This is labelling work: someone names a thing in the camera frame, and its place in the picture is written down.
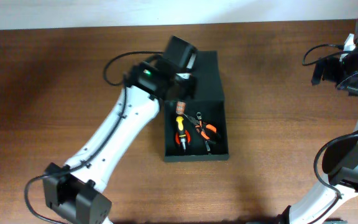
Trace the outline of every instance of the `wire cutters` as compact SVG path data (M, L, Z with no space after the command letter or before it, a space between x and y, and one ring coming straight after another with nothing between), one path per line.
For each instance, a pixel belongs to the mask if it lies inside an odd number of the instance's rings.
M185 117L194 124L197 132L201 135L201 137L211 144L216 144L216 141L213 140L214 137L220 138L219 133L217 132L215 126L212 124L205 123L204 121L200 122L196 118L189 116L187 114L183 114Z

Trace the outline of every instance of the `black box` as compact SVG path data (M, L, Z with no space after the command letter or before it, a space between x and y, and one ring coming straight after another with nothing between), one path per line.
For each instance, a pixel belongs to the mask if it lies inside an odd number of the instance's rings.
M192 75L197 78L198 84L194 99L184 100L186 103L185 114L196 118L196 113L200 112L203 121L215 126L221 138L216 144L209 145L211 152L208 154L204 140L197 133L193 124L185 118L183 125L189 132L191 141L186 152L183 152L175 142L177 102L165 101L165 162L227 160L229 148L218 54L215 51L198 52Z

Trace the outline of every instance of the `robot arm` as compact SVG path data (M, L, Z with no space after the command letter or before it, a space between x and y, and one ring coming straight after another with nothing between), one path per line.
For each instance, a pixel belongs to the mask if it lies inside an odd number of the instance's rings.
M356 37L357 40L353 40L353 35L350 35L346 42L354 41L357 46L358 35ZM354 131L358 132L358 121ZM298 203L287 208L288 218L283 223L324 223L343 203L358 196L358 139L339 142L328 148L323 158L323 170L323 180L337 188L342 198L337 198L333 189L318 182Z
M158 114L158 100L167 98L171 86L180 86L176 94L169 93L172 98L194 94L195 78L179 74L193 69L195 60L195 47L172 37L162 56L133 66L116 105L91 139L62 168L51 163L44 176L34 178L43 180L47 207L71 223L111 223L111 202L102 192L115 166L140 130ZM45 221L62 223L40 216L29 205L28 186L34 179L25 189L30 211Z

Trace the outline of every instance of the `wooden table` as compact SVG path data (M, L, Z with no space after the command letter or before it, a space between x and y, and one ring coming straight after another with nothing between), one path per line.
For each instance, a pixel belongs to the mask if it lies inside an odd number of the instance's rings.
M163 114L138 135L104 195L112 220L197 222L275 216L317 181L312 163L327 141L351 132L358 98L333 83L312 87L303 54L343 43L354 21L256 22L194 26L0 31L0 223L43 223L27 210L25 183L81 148L115 104L120 88L101 71L118 54L163 50L170 35L217 50L226 95L231 158L164 163ZM311 59L329 51L322 50ZM114 64L118 80L145 56ZM44 204L42 184L30 199ZM358 197L335 214L358 223Z

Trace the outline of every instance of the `white wall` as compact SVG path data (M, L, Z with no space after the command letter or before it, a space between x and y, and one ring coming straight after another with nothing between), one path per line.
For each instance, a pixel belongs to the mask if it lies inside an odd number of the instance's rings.
M355 19L358 0L0 0L0 29Z

